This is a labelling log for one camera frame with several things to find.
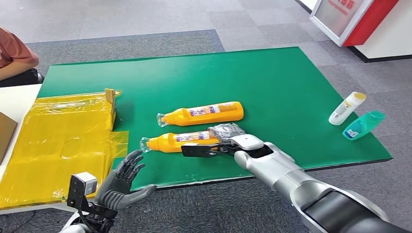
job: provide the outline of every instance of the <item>red panel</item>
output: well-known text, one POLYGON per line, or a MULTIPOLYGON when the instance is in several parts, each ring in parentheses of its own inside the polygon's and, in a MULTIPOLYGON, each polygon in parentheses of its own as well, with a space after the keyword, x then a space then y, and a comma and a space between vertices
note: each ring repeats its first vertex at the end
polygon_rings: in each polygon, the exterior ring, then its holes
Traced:
POLYGON ((363 45, 399 0, 375 0, 343 43, 343 46, 363 45))

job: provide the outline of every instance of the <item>humanoid robot hand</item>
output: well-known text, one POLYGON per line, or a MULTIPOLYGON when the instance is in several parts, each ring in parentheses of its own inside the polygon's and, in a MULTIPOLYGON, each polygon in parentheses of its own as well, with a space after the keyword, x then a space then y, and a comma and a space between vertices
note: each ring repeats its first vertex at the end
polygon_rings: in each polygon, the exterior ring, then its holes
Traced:
POLYGON ((96 204, 118 211, 148 197, 156 190, 156 185, 150 184, 140 191, 130 191, 133 179, 144 167, 144 164, 138 164, 143 159, 141 154, 141 150, 131 152, 109 173, 96 194, 96 204))

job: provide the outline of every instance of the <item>orange shirt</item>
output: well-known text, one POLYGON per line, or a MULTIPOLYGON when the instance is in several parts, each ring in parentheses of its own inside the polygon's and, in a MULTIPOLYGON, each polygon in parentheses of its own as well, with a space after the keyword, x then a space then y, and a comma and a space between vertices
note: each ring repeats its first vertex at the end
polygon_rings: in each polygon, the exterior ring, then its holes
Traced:
POLYGON ((17 36, 0 28, 0 68, 13 61, 32 63, 38 61, 38 57, 17 36))

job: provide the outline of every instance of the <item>white bottle cap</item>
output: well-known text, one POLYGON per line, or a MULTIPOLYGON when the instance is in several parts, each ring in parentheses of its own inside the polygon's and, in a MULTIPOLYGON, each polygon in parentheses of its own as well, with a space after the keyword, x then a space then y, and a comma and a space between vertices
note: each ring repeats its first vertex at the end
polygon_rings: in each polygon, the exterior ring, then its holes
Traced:
POLYGON ((362 104, 366 99, 366 95, 364 93, 361 92, 352 92, 349 96, 348 96, 348 101, 356 104, 356 105, 360 105, 362 104))

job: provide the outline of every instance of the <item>green mat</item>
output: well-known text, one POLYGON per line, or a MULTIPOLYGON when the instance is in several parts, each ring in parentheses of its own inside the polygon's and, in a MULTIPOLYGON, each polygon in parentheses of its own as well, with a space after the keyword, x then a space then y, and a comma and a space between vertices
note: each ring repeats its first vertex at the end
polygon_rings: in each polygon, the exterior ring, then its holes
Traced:
MULTIPOLYGON (((92 62, 51 66, 39 97, 102 91, 117 98, 115 131, 129 131, 129 151, 142 137, 203 131, 216 124, 158 127, 157 113, 240 101, 246 132, 269 141, 305 169, 391 159, 369 134, 357 141, 342 136, 356 119, 341 126, 327 119, 342 98, 298 47, 177 57, 92 62)), ((121 161, 115 159, 113 167, 121 161)), ((133 183, 139 189, 249 176, 233 157, 186 158, 180 153, 151 151, 133 183)))

